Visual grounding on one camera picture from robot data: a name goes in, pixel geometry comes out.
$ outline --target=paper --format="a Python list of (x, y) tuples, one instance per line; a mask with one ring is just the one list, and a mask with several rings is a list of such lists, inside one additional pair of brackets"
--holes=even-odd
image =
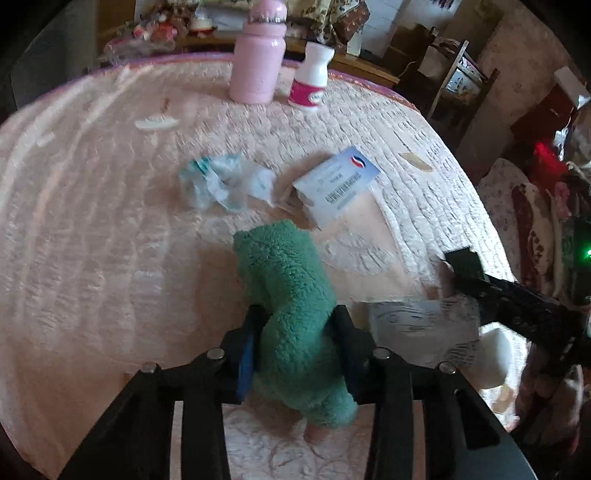
[(306, 215), (322, 228), (379, 173), (359, 150), (349, 147), (297, 179), (293, 186)]
[(443, 361), (469, 366), (478, 344), (478, 302), (465, 295), (444, 300), (369, 304), (369, 325), (378, 346), (407, 362), (436, 367)]

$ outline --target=green fleece fabric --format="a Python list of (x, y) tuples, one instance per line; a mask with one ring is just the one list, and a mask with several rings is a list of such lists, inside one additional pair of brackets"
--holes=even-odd
[(351, 423), (357, 404), (324, 334), (336, 296), (310, 234), (285, 220), (236, 233), (234, 251), (248, 300), (272, 314), (261, 335), (255, 390), (315, 425)]

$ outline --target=bed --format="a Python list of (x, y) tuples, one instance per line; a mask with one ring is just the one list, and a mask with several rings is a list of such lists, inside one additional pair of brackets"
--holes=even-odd
[[(226, 93), (230, 61), (176, 56), (98, 72), (0, 130), (0, 421), (48, 478), (143, 362), (186, 363), (244, 316), (232, 234), (285, 213), (183, 207), (178, 170), (192, 157), (243, 151), (273, 169), (281, 189), (356, 145), (383, 172), (370, 219), (395, 245), (394, 283), (404, 288), (392, 296), (437, 296), (439, 259), (466, 245), (488, 274), (513, 279), (476, 190), (403, 98), (332, 72), (322, 107), (306, 115), (285, 101), (295, 66), (286, 62), (273, 103), (237, 105)], [(515, 388), (525, 343), (509, 337)], [(360, 479), (371, 423), (363, 408), (353, 426), (311, 447), (297, 413), (251, 397), (225, 410), (232, 478)]]

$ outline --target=white plastic bottle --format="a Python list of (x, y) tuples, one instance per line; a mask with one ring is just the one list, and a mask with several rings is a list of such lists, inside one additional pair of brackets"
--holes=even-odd
[(334, 55), (333, 48), (314, 42), (306, 44), (306, 58), (291, 84), (290, 105), (308, 111), (318, 108), (329, 79), (327, 67)]

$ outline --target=metal bolt head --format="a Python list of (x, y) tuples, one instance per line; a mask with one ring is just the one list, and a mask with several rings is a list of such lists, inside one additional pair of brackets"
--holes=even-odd
[(139, 370), (145, 374), (153, 374), (158, 365), (155, 362), (144, 362)]
[(221, 360), (224, 355), (226, 355), (226, 352), (224, 352), (223, 348), (220, 347), (212, 348), (207, 352), (207, 358), (210, 360)]
[(439, 364), (439, 371), (446, 375), (453, 375), (454, 373), (456, 373), (457, 369), (453, 363), (441, 362)]
[(374, 358), (377, 358), (378, 360), (387, 360), (388, 358), (390, 358), (391, 353), (392, 352), (387, 348), (379, 346), (376, 349), (374, 349)]

